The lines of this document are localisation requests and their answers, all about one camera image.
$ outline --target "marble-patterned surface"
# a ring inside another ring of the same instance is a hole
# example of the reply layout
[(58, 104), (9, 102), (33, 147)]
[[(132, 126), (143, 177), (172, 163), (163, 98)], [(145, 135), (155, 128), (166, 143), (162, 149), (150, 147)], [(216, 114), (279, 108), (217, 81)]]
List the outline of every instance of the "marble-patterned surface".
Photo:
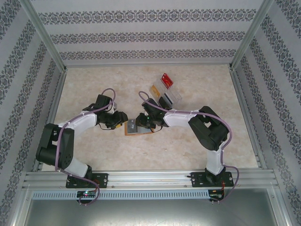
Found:
[[(181, 110), (210, 106), (233, 130), (224, 161), (239, 168), (258, 167), (227, 65), (123, 66), (68, 69), (56, 123), (76, 116), (105, 88), (116, 90), (118, 110), (129, 118), (143, 112), (138, 91), (149, 93), (156, 78), (167, 73), (182, 96)], [(94, 170), (183, 170), (206, 166), (206, 150), (189, 128), (125, 136), (98, 126), (75, 140), (74, 155)], [(44, 170), (53, 168), (44, 165)]]

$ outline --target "enclosure wall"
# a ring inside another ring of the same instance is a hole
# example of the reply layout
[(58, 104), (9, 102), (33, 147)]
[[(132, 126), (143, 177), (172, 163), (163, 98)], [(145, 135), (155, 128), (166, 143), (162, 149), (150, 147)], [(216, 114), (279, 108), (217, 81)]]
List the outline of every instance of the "enclosure wall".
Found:
[(0, 1), (0, 225), (31, 171), (60, 70), (17, 0)]
[(236, 68), (267, 166), (301, 225), (301, 1), (277, 0)]
[(230, 63), (262, 0), (33, 0), (67, 66)]

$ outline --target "black mounting plate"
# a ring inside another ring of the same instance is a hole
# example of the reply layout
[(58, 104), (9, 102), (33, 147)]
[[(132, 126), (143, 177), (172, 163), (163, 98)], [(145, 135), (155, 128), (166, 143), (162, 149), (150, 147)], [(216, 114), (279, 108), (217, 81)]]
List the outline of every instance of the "black mounting plate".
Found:
[[(99, 188), (107, 188), (108, 176), (109, 174), (107, 173), (92, 173), (92, 181), (96, 182)], [(83, 180), (68, 176), (66, 188), (95, 188), (95, 185), (92, 183), (83, 183)]]
[(208, 182), (208, 180), (206, 179), (205, 172), (192, 172), (190, 173), (190, 178), (191, 178), (192, 187), (221, 187), (222, 181), (224, 181), (225, 187), (234, 186), (231, 172), (222, 173), (221, 178), (214, 185)]

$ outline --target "robotic arm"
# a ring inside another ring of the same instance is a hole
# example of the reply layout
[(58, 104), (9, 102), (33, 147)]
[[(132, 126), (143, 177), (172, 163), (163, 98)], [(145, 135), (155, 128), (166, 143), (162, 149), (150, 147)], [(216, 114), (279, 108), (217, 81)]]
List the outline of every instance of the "robotic arm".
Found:
[[(158, 106), (152, 98), (149, 98), (147, 101)], [(162, 101), (162, 99), (159, 101), (162, 107), (166, 110), (174, 111), (174, 109), (169, 108)], [(225, 171), (225, 167), (221, 163), (221, 147), (223, 142), (227, 140), (227, 135), (229, 133), (228, 129), (219, 120), (208, 116), (168, 113), (157, 109), (146, 102), (142, 104), (142, 107), (145, 109), (145, 113), (140, 113), (136, 118), (137, 126), (150, 129), (155, 129), (156, 126), (182, 126), (191, 128), (201, 145), (207, 149), (207, 165), (205, 169), (207, 181), (210, 185), (218, 183)], [(196, 111), (218, 117), (218, 115), (208, 106), (204, 106)]]
[[(112, 99), (110, 97), (99, 94), (96, 102), (84, 108), (80, 114), (82, 115), (86, 112), (105, 107), (111, 101)], [(79, 117), (65, 128), (60, 144), (59, 168), (81, 178), (92, 178), (92, 168), (73, 156), (74, 139), (79, 137), (88, 128), (98, 125), (99, 123), (104, 123), (108, 129), (120, 127), (128, 118), (124, 112), (116, 111), (116, 109), (117, 105), (113, 103), (105, 110)], [(57, 148), (55, 142), (58, 141), (59, 132), (65, 124), (65, 122), (58, 125), (49, 123), (44, 127), (36, 153), (36, 159), (38, 161), (52, 166), (55, 165)]]

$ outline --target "purple cable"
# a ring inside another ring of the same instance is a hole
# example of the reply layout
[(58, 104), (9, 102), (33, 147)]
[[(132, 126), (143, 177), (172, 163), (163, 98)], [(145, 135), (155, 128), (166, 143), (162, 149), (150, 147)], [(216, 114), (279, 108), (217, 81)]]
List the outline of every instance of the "purple cable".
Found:
[[(74, 117), (73, 119), (70, 119), (70, 120), (69, 120), (66, 124), (64, 124), (63, 127), (61, 128), (60, 133), (59, 133), (59, 135), (58, 135), (57, 147), (56, 147), (56, 155), (55, 155), (55, 171), (58, 171), (58, 159), (59, 159), (59, 155), (60, 155), (60, 145), (61, 145), (61, 139), (62, 139), (62, 134), (63, 134), (64, 129), (65, 129), (71, 122), (73, 122), (74, 120), (76, 120), (76, 119), (78, 119), (78, 118), (80, 118), (80, 117), (82, 117), (82, 116), (84, 116), (84, 115), (87, 115), (87, 114), (92, 114), (92, 113), (95, 113), (95, 112), (102, 111), (102, 110), (108, 108), (111, 104), (113, 104), (113, 103), (114, 103), (114, 100), (115, 100), (115, 97), (116, 97), (116, 92), (115, 92), (114, 89), (112, 89), (112, 88), (107, 88), (107, 89), (105, 89), (105, 90), (102, 92), (102, 95), (103, 95), (106, 91), (108, 91), (108, 90), (112, 90), (112, 91), (113, 91), (113, 95), (114, 95), (113, 98), (112, 98), (112, 101), (110, 101), (108, 105), (106, 105), (105, 107), (102, 107), (102, 108), (99, 108), (99, 109), (90, 111), (90, 112), (86, 112), (86, 113), (80, 114), (80, 115)], [(98, 190), (97, 196), (96, 196), (91, 202), (84, 204), (85, 206), (88, 206), (88, 205), (94, 203), (94, 202), (98, 199), (99, 194), (100, 194), (100, 189), (99, 189), (99, 186), (98, 186), (97, 183), (95, 183), (95, 182), (92, 181), (92, 180), (86, 179), (86, 178), (81, 178), (81, 177), (72, 175), (71, 173), (68, 173), (68, 172), (66, 172), (66, 171), (64, 171), (64, 170), (60, 170), (60, 171), (63, 172), (63, 173), (65, 173), (65, 174), (67, 174), (67, 175), (69, 175), (69, 176), (72, 176), (72, 177), (74, 177), (74, 178), (78, 178), (78, 179), (85, 180), (85, 181), (87, 181), (87, 182), (89, 182), (89, 183), (92, 183), (92, 184), (94, 184), (94, 185), (96, 186), (96, 188), (97, 188), (97, 190)]]
[(223, 150), (224, 150), (224, 148), (230, 143), (230, 141), (232, 140), (232, 136), (233, 136), (232, 130), (231, 130), (229, 124), (226, 123), (223, 119), (221, 119), (221, 118), (219, 118), (219, 117), (217, 117), (217, 116), (215, 116), (215, 115), (212, 115), (212, 114), (207, 114), (207, 113), (202, 113), (202, 112), (193, 112), (193, 111), (188, 112), (188, 111), (177, 111), (177, 110), (171, 111), (171, 110), (166, 110), (166, 109), (164, 109), (164, 108), (162, 108), (162, 107), (153, 105), (152, 103), (148, 102), (146, 99), (144, 99), (144, 98), (142, 97), (142, 95), (141, 95), (142, 93), (145, 94), (145, 95), (147, 96), (148, 99), (150, 98), (150, 96), (149, 96), (146, 92), (144, 92), (144, 91), (139, 91), (139, 93), (138, 93), (139, 97), (140, 97), (144, 102), (146, 102), (147, 104), (149, 104), (150, 106), (155, 107), (155, 108), (157, 108), (157, 109), (159, 109), (159, 110), (162, 110), (162, 111), (168, 112), (168, 113), (200, 114), (200, 115), (204, 115), (204, 116), (208, 116), (208, 117), (217, 119), (217, 120), (220, 121), (225, 127), (227, 127), (230, 136), (229, 136), (229, 139), (227, 140), (227, 142), (221, 147), (221, 150), (222, 150), (222, 151), (221, 151), (221, 164), (222, 164), (222, 166), (224, 166), (224, 167), (233, 168), (233, 169), (236, 169), (236, 171), (237, 171), (237, 178), (236, 178), (236, 181), (235, 181), (235, 183), (234, 183), (232, 189), (230, 190), (229, 194), (226, 196), (226, 197), (228, 197), (228, 196), (233, 192), (233, 190), (234, 190), (234, 188), (235, 188), (235, 186), (236, 186), (236, 184), (237, 184), (237, 182), (238, 182), (238, 179), (239, 179), (239, 171), (238, 171), (238, 168), (235, 167), (235, 166), (227, 166), (227, 165), (224, 165), (224, 163), (223, 163)]

